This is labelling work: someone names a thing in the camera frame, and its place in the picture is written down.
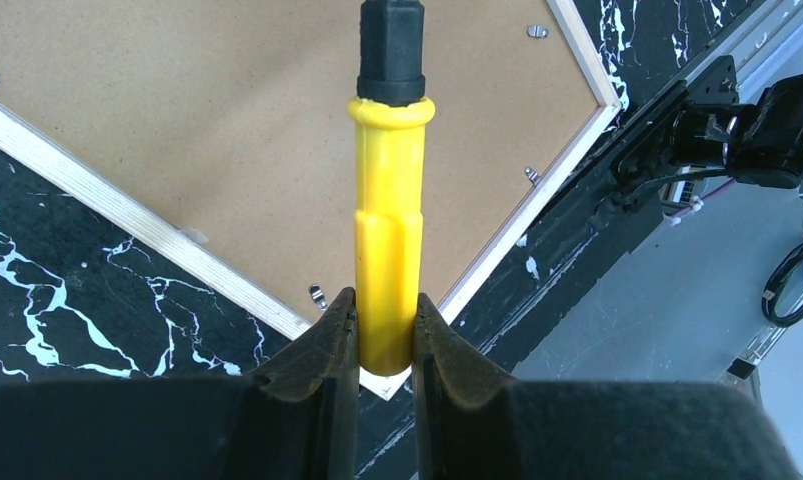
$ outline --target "black marble surface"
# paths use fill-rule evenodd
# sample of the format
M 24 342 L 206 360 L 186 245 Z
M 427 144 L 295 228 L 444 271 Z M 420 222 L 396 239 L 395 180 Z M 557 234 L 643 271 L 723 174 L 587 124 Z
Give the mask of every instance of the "black marble surface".
M 576 1 L 624 107 L 608 130 L 633 116 L 749 1 Z M 527 232 L 454 323 L 508 369 L 570 307 L 567 298 L 559 300 L 565 311 L 540 311 L 541 299 L 555 290 L 568 296 L 569 286 L 558 286 L 562 273 L 592 262 L 590 243 L 552 265 L 537 262 L 548 255 L 541 234 Z M 0 152 L 0 383 L 239 374 L 286 343 Z M 415 469 L 409 381 L 391 401 L 364 391 L 360 403 L 361 477 L 409 478 Z
M 287 343 L 0 152 L 0 382 L 237 375 Z

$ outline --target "grey floor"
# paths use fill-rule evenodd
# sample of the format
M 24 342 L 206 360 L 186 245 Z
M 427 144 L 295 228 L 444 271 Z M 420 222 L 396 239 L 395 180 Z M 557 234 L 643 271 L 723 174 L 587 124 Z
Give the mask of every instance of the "grey floor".
M 803 473 L 803 320 L 758 367 L 763 409 Z
M 767 325 L 762 288 L 802 218 L 795 191 L 729 188 L 620 259 L 514 375 L 717 380 Z

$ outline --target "light wood border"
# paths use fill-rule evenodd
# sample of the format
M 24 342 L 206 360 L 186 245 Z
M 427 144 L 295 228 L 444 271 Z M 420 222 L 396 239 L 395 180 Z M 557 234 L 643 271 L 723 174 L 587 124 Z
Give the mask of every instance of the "light wood border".
M 441 302 L 440 311 L 448 323 L 454 321 L 620 109 L 619 98 L 608 80 L 592 40 L 572 1 L 548 0 L 548 3 L 598 100 L 599 108 L 572 138 L 551 167 L 542 173 L 541 181 L 531 189 L 521 205 L 514 210 L 489 245 L 478 255 L 475 262 Z M 0 149 L 257 316 L 285 337 L 295 339 L 310 327 L 308 321 L 282 302 L 185 237 L 174 226 L 112 185 L 106 178 L 2 105 L 0 105 Z M 388 400 L 401 388 L 409 375 L 409 369 L 389 378 L 376 377 L 361 370 L 360 383 Z

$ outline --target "yellow plastic handle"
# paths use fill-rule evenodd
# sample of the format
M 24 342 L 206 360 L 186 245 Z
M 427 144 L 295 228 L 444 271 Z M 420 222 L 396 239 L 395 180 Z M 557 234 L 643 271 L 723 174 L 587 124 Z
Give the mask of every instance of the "yellow plastic handle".
M 357 212 L 354 214 L 360 365 L 375 375 L 403 372 L 413 359 L 413 322 L 422 256 L 427 98 L 390 107 L 355 98 Z

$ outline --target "black rubber cap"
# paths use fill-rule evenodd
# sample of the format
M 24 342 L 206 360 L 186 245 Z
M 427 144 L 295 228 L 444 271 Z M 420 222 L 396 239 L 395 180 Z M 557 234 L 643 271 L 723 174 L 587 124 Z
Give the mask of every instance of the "black rubber cap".
M 360 7 L 357 96 L 406 107 L 425 96 L 425 9 L 417 0 L 366 0 Z

